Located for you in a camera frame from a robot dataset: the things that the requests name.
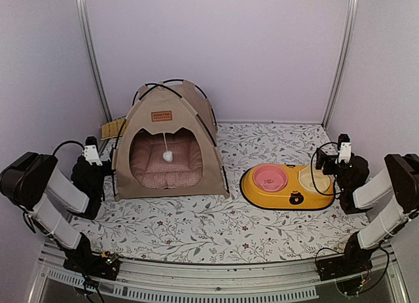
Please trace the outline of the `white pompom toy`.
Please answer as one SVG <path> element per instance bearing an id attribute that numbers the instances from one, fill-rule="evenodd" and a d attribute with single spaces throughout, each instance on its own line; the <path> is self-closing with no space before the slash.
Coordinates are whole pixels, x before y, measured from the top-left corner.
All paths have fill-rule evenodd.
<path id="1" fill-rule="evenodd" d="M 171 163 L 173 161 L 173 152 L 172 151 L 165 151 L 163 153 L 162 157 L 166 162 Z"/>

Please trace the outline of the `pink pet bowl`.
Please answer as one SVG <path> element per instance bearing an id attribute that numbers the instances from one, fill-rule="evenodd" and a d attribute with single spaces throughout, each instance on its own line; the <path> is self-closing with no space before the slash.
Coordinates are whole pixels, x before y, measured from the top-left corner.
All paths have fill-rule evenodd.
<path id="1" fill-rule="evenodd" d="M 255 167 L 253 182 L 266 192 L 279 192 L 288 183 L 287 172 L 277 164 L 261 164 Z"/>

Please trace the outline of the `aluminium frame post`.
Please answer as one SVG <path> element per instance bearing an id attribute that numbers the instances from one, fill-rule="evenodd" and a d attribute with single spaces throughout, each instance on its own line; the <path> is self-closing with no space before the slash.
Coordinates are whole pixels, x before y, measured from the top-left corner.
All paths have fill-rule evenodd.
<path id="1" fill-rule="evenodd" d="M 342 42 L 340 46 L 340 52 L 338 55 L 337 67 L 336 67 L 335 74 L 333 77 L 331 91 L 329 94 L 329 99 L 327 101 L 326 110 L 323 115 L 323 120 L 321 123 L 322 127 L 325 130 L 329 127 L 331 123 L 333 111 L 337 104 L 338 93 L 339 93 L 340 86 L 343 80 L 344 70 L 346 67 L 346 61 L 347 61 L 347 57 L 350 51 L 350 44 L 351 44 L 351 40 L 352 40 L 352 36 L 354 32 L 358 3 L 359 3 L 359 0 L 348 0 L 344 32 L 343 32 Z"/>
<path id="2" fill-rule="evenodd" d="M 94 48 L 94 41 L 92 37 L 92 32 L 90 28 L 90 21 L 88 16 L 88 8 L 86 0 L 75 0 L 79 22 L 81 25 L 82 35 L 84 39 L 84 44 L 88 56 L 88 61 L 90 64 L 94 84 L 96 87 L 96 92 L 98 94 L 99 103 L 107 122 L 110 122 L 113 117 L 111 115 L 111 110 L 105 95 L 105 90 L 103 87 L 103 82 L 100 75 L 100 69 L 96 57 L 96 51 Z"/>

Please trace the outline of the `cream cat bowl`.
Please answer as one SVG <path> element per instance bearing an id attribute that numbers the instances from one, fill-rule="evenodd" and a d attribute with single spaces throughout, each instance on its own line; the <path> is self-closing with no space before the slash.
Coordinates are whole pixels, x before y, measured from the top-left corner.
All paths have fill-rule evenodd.
<path id="1" fill-rule="evenodd" d="M 328 194 L 328 190 L 331 187 L 331 178 L 311 165 L 307 165 L 299 171 L 298 180 L 305 191 L 314 194 Z"/>

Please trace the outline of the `pink checkered cushion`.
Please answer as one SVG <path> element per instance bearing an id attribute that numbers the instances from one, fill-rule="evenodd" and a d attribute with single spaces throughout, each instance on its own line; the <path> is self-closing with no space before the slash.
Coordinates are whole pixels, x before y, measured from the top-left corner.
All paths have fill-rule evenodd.
<path id="1" fill-rule="evenodd" d="M 165 151 L 173 152 L 171 163 L 163 159 Z M 194 134 L 185 128 L 155 135 L 142 130 L 131 144 L 130 171 L 144 188 L 193 187 L 202 178 L 202 153 Z"/>

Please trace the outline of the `woven scratcher tray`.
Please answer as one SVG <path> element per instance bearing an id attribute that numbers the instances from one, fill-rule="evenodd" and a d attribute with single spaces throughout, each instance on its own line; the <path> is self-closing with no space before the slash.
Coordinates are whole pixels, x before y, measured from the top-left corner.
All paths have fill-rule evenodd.
<path id="1" fill-rule="evenodd" d="M 101 140 L 111 139 L 118 135 L 124 121 L 124 117 L 117 118 L 101 125 Z"/>

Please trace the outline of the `yellow double bowl stand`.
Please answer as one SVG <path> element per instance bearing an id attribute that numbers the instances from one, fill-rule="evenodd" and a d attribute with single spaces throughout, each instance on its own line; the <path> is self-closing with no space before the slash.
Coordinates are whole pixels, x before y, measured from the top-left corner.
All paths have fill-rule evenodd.
<path id="1" fill-rule="evenodd" d="M 314 194 L 305 191 L 299 184 L 298 173 L 306 166 L 278 165 L 288 175 L 287 186 L 279 192 L 266 192 L 255 185 L 253 172 L 256 166 L 248 169 L 242 175 L 240 191 L 250 204 L 267 210 L 317 211 L 329 207 L 335 200 L 335 186 L 332 180 L 328 194 Z"/>

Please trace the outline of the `left aluminium frame post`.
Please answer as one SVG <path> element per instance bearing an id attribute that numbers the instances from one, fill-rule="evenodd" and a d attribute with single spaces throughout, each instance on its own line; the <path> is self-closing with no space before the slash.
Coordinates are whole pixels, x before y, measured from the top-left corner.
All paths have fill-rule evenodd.
<path id="1" fill-rule="evenodd" d="M 94 41 L 92 37 L 92 32 L 90 28 L 90 21 L 88 16 L 88 8 L 86 0 L 75 0 L 79 22 L 81 25 L 82 35 L 84 39 L 84 44 L 88 56 L 88 61 L 90 64 L 94 84 L 96 87 L 96 92 L 98 94 L 99 103 L 107 122 L 110 122 L 113 117 L 111 115 L 111 110 L 105 95 L 105 90 L 103 87 L 103 82 L 100 75 L 100 69 L 96 57 L 96 51 L 94 48 Z"/>

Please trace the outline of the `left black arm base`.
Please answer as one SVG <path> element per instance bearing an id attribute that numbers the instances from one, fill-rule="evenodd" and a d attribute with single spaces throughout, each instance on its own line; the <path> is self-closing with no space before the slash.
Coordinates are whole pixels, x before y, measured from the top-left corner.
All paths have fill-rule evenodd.
<path id="1" fill-rule="evenodd" d="M 64 268 L 78 272 L 84 279 L 86 286 L 95 290 L 99 289 L 99 282 L 93 280 L 93 277 L 115 281 L 120 270 L 119 258 L 112 264 L 107 264 L 101 254 L 94 253 L 91 250 L 90 240 L 81 234 L 80 241 L 75 249 L 63 248 L 65 253 Z"/>

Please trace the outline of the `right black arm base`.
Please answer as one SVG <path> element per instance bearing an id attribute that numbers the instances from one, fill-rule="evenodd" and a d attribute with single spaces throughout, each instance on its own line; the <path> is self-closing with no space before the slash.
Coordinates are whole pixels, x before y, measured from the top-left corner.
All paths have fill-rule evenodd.
<path id="1" fill-rule="evenodd" d="M 366 277 L 358 276 L 353 279 L 339 281 L 337 289 L 340 293 L 346 296 L 356 296 L 363 289 L 370 275 L 372 263 L 371 256 L 377 248 L 363 249 L 361 248 L 357 233 L 352 234 L 343 253 L 339 253 L 337 257 L 326 259 L 317 259 L 318 254 L 323 250 L 330 250 L 330 248 L 322 248 L 318 251 L 315 257 L 316 271 L 322 281 L 336 279 L 340 277 L 348 277 L 353 274 L 360 274 L 366 272 Z"/>

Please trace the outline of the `right aluminium frame post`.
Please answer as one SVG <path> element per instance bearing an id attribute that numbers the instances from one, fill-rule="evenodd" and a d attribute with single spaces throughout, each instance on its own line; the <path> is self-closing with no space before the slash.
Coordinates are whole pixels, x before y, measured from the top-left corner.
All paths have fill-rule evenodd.
<path id="1" fill-rule="evenodd" d="M 327 101 L 326 110 L 323 115 L 323 120 L 321 123 L 322 127 L 325 130 L 329 127 L 331 123 L 333 111 L 337 104 L 338 93 L 339 93 L 340 86 L 343 80 L 344 70 L 346 67 L 346 61 L 347 61 L 347 57 L 350 51 L 350 44 L 351 44 L 351 40 L 352 40 L 352 36 L 354 32 L 358 3 L 359 3 L 359 0 L 348 0 L 344 32 L 343 32 L 342 42 L 340 46 L 340 52 L 338 55 L 337 67 L 336 67 L 335 74 L 333 77 L 331 91 L 329 94 L 329 99 Z"/>

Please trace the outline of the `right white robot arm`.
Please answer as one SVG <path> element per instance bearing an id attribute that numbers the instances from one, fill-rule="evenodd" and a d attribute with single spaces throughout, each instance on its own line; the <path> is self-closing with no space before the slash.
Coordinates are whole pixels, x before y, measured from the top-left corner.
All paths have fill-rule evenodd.
<path id="1" fill-rule="evenodd" d="M 309 163 L 310 182 L 320 196 L 337 198 L 346 213 L 371 210 L 385 195 L 392 197 L 365 228 L 351 235 L 345 255 L 338 261 L 343 274 L 352 274 L 363 265 L 368 251 L 378 249 L 407 222 L 418 215 L 418 155 L 387 154 L 385 168 L 368 179 L 366 159 L 345 151 L 338 154 L 315 150 Z"/>

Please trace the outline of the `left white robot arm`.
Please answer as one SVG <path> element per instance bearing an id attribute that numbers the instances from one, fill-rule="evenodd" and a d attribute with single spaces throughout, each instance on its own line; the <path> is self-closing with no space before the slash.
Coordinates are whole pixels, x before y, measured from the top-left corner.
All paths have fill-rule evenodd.
<path id="1" fill-rule="evenodd" d="M 1 172 L 1 194 L 40 224 L 63 248 L 75 250 L 82 234 L 65 220 L 50 199 L 54 198 L 78 217 L 93 220 L 104 197 L 105 176 L 110 172 L 109 162 L 80 156 L 68 179 L 58 168 L 56 156 L 27 152 Z"/>

